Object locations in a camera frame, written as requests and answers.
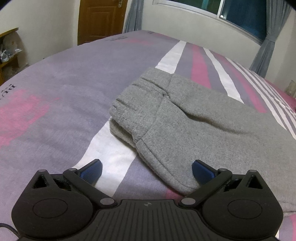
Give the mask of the grey sweatpants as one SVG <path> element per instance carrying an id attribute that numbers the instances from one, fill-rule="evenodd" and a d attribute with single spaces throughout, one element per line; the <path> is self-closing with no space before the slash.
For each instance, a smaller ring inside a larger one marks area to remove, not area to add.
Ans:
<path id="1" fill-rule="evenodd" d="M 110 109 L 110 131 L 162 180 L 188 195 L 192 163 L 257 170 L 284 212 L 295 211 L 295 139 L 275 118 L 180 75 L 149 68 Z"/>

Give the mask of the striped pink purple bedsheet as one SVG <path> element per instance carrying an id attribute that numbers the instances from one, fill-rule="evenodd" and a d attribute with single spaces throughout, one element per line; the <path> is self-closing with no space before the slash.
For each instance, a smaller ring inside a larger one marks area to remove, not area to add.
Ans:
<path id="1" fill-rule="evenodd" d="M 295 139 L 295 107 L 287 96 L 227 57 L 148 31 L 83 44 L 30 66 L 1 86 L 1 240 L 295 240 L 295 211 L 283 209 L 275 238 L 197 238 L 190 233 L 186 211 L 179 206 L 187 195 L 110 131 L 113 102 L 149 68 L 271 114 Z M 11 212 L 34 174 L 41 169 L 62 174 L 95 159 L 103 169 L 94 186 L 116 207 L 100 210 L 69 238 L 21 238 Z"/>

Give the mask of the glass jar on nightstand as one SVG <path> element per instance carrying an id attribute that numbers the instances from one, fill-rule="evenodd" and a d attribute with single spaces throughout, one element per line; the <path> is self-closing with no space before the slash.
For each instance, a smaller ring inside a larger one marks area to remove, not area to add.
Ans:
<path id="1" fill-rule="evenodd" d="M 285 93 L 293 98 L 296 97 L 296 82 L 292 80 L 288 87 L 285 89 Z"/>

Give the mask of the wooden shelf with clutter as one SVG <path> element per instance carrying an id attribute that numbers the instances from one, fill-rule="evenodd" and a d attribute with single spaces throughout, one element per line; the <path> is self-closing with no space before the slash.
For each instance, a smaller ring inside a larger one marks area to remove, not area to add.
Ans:
<path id="1" fill-rule="evenodd" d="M 13 28 L 1 33 L 1 85 L 6 82 L 3 69 L 13 61 L 16 61 L 16 65 L 19 66 L 18 54 L 22 52 L 22 49 L 18 48 L 14 38 L 18 30 L 18 28 Z"/>

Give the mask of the brown wooden door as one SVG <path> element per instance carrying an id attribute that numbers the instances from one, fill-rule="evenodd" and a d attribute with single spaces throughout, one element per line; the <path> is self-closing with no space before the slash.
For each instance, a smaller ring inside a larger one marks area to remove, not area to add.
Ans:
<path id="1" fill-rule="evenodd" d="M 93 42 L 122 33 L 127 0 L 84 0 L 80 2 L 77 44 Z"/>

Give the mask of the right grey curtain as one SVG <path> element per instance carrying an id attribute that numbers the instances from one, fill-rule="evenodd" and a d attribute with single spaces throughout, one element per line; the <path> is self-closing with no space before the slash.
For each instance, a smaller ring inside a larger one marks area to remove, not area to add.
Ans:
<path id="1" fill-rule="evenodd" d="M 283 0 L 266 1 L 266 38 L 257 52 L 250 70 L 265 78 L 275 48 L 292 6 Z"/>

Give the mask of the grey curtain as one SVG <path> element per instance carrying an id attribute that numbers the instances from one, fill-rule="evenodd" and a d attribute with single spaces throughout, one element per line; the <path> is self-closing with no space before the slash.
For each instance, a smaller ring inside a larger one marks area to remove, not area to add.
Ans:
<path id="1" fill-rule="evenodd" d="M 144 0 L 132 0 L 123 28 L 123 33 L 142 30 Z"/>
<path id="2" fill-rule="evenodd" d="M 266 1 L 266 38 L 257 52 L 250 70 L 265 78 L 275 48 L 292 6 L 283 0 Z"/>

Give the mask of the left grey curtain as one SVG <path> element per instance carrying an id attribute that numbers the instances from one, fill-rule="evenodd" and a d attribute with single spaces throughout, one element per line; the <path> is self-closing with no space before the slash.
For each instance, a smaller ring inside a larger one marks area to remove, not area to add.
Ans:
<path id="1" fill-rule="evenodd" d="M 123 28 L 123 33 L 142 30 L 144 0 L 132 0 Z"/>

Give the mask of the aluminium frame window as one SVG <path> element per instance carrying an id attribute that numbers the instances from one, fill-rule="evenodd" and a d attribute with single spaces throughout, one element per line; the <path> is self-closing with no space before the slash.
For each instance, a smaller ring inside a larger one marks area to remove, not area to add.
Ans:
<path id="1" fill-rule="evenodd" d="M 263 42 L 266 38 L 266 1 L 259 0 L 177 0 L 153 1 L 223 21 Z"/>

